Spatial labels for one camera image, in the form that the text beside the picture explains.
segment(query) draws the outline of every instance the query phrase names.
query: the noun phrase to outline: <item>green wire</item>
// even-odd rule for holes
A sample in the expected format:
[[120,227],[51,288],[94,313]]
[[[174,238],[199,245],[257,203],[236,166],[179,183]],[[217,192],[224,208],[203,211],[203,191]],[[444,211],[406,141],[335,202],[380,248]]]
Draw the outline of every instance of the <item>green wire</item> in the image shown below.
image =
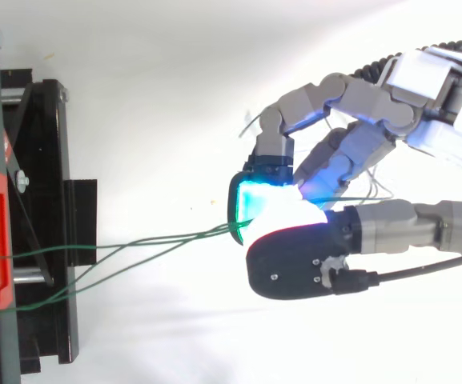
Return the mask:
[[142,240],[139,240],[138,242],[132,242],[128,244],[113,244],[110,246],[85,246],[85,245],[66,245],[66,246],[50,246],[47,248],[42,248],[40,250],[32,250],[30,252],[24,252],[21,254],[14,254],[11,256],[0,256],[2,259],[6,258],[28,258],[30,256],[35,256],[36,254],[46,254],[50,252],[56,252],[58,250],[105,250],[105,249],[110,249],[110,248],[119,248],[121,246],[158,246],[162,244],[169,244],[168,242],[155,242],[157,240],[169,240],[169,239],[183,239],[183,238],[189,238],[192,236],[196,236],[200,232],[194,232],[191,234],[177,234],[177,235],[171,235],[171,236],[156,236],[153,238],[144,238]]
[[202,238],[210,238],[210,237],[214,237],[214,236],[220,236],[221,234],[226,234],[226,233],[230,232],[231,230],[234,230],[234,228],[240,228],[240,227],[243,227],[243,226],[247,226],[248,224],[250,224],[250,222],[251,222],[251,220],[249,220],[247,222],[241,222],[241,223],[223,224],[221,226],[217,226],[217,227],[213,228],[212,230],[194,233],[191,238],[187,238],[185,240],[178,239],[178,240],[170,240],[170,241],[162,242],[162,244],[171,244],[173,242],[181,242],[181,243],[178,244],[177,246],[173,246],[173,247],[169,248],[168,250],[164,250],[163,252],[160,252],[159,254],[151,256],[150,258],[148,258],[146,260],[143,260],[143,261],[141,261],[139,263],[136,263],[133,266],[129,266],[129,267],[125,268],[124,270],[120,270],[119,272],[117,272],[115,274],[112,274],[111,276],[109,276],[107,278],[104,278],[101,281],[92,284],[91,286],[85,287],[85,288],[83,288],[82,290],[79,290],[79,291],[70,292],[69,294],[60,297],[61,294],[63,294],[67,290],[69,290],[72,286],[75,286],[75,284],[77,282],[79,282],[84,276],[86,276],[89,272],[91,272],[95,267],[100,266],[103,262],[105,262],[106,260],[108,260],[109,258],[114,256],[115,254],[117,254],[121,250],[124,250],[128,246],[136,246],[140,242],[144,242],[144,241],[146,241],[148,239],[146,238],[146,239],[140,239],[140,240],[136,240],[134,242],[130,242],[128,244],[120,246],[117,250],[114,250],[113,252],[109,253],[106,257],[102,258],[100,261],[95,263],[93,266],[90,266],[85,272],[83,272],[81,275],[79,275],[79,277],[76,278],[73,282],[69,283],[67,286],[62,288],[59,292],[52,295],[48,299],[43,300],[41,302],[37,302],[35,304],[28,305],[28,306],[21,306],[19,308],[9,308],[7,310],[0,310],[0,313],[19,312],[19,311],[23,311],[23,310],[35,310],[37,308],[40,308],[41,306],[45,306],[46,304],[51,304],[51,303],[54,303],[54,302],[60,302],[62,300],[65,300],[65,299],[69,298],[70,296],[73,296],[73,295],[77,294],[78,292],[81,292],[83,290],[87,290],[92,286],[98,285],[98,284],[106,281],[107,279],[116,276],[117,274],[121,274],[121,273],[133,268],[134,266],[144,264],[146,262],[149,262],[149,261],[152,261],[152,260],[154,260],[156,258],[159,258],[159,257],[163,256],[164,254],[170,253],[171,251],[179,248],[180,246],[184,246],[189,242],[192,242],[194,240],[199,240],[199,239],[202,239]]

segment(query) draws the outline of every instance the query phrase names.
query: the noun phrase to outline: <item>robotic hand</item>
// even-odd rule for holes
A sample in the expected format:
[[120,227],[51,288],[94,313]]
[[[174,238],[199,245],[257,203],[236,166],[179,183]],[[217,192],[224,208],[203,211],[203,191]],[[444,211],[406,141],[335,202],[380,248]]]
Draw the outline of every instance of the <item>robotic hand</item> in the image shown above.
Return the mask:
[[[326,118],[331,109],[357,121],[332,130],[293,174],[289,135]],[[462,52],[409,51],[391,58],[376,84],[330,74],[318,86],[285,94],[261,113],[259,124],[254,152],[231,182],[230,222],[237,221],[236,191],[243,182],[298,186],[308,201],[339,197],[398,140],[462,166]],[[346,264],[349,254],[399,253],[409,246],[462,254],[462,202],[428,206],[393,200],[342,212],[329,210],[331,205],[320,205],[327,223],[276,231],[250,246],[249,281],[258,294],[295,299],[359,292],[462,264],[460,257],[391,274],[349,270]]]

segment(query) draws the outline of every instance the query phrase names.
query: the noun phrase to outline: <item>blue light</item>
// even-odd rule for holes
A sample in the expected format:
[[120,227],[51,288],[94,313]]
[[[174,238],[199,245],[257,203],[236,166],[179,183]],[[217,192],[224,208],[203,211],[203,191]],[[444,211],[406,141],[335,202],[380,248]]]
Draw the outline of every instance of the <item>blue light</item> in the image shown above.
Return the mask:
[[303,200],[297,186],[246,181],[239,184],[236,220],[251,219],[254,221],[239,231],[245,246],[276,230],[327,222],[320,208]]

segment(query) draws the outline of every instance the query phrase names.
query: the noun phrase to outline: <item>black frame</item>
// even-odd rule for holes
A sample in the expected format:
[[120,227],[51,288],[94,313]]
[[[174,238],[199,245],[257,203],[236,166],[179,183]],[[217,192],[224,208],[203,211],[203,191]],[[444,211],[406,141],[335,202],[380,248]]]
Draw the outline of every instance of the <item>black frame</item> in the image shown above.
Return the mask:
[[[25,88],[21,103],[2,106],[3,88]],[[96,244],[97,181],[70,180],[66,106],[56,80],[33,83],[31,70],[0,72],[0,173],[7,172],[14,253],[66,244]],[[13,152],[4,154],[4,130]],[[15,173],[30,185],[17,191]],[[91,250],[58,251],[15,259],[14,268],[38,266],[45,282],[15,286],[18,306],[31,304],[74,280],[76,266],[96,262]],[[40,357],[58,355],[60,364],[79,353],[75,297],[38,310],[0,315],[0,383],[18,384],[20,375],[40,372]]]

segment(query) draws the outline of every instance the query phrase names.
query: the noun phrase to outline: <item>black cable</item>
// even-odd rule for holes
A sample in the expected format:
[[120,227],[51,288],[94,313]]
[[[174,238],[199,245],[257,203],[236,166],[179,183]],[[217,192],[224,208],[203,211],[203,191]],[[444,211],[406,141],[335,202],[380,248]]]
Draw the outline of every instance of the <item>black cable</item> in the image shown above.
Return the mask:
[[[442,42],[439,45],[434,44],[433,46],[438,46],[439,48],[443,48],[445,50],[454,50],[454,51],[462,52],[462,40],[459,40],[458,42]],[[368,64],[356,70],[355,73],[352,74],[351,76],[353,76],[354,78],[362,78],[363,80],[367,82],[377,83],[388,61],[394,58],[395,56],[400,56],[400,55],[401,53],[399,52],[394,55],[391,54],[387,56],[386,58],[381,58],[377,62],[372,62],[371,64]]]
[[423,276],[424,274],[432,274],[441,270],[449,270],[456,266],[462,266],[462,256],[452,258],[443,262],[436,262],[434,264],[427,264],[426,266],[417,266],[408,270],[397,270],[396,272],[389,272],[386,274],[379,274],[379,282],[393,282],[403,278],[414,278],[416,276]]

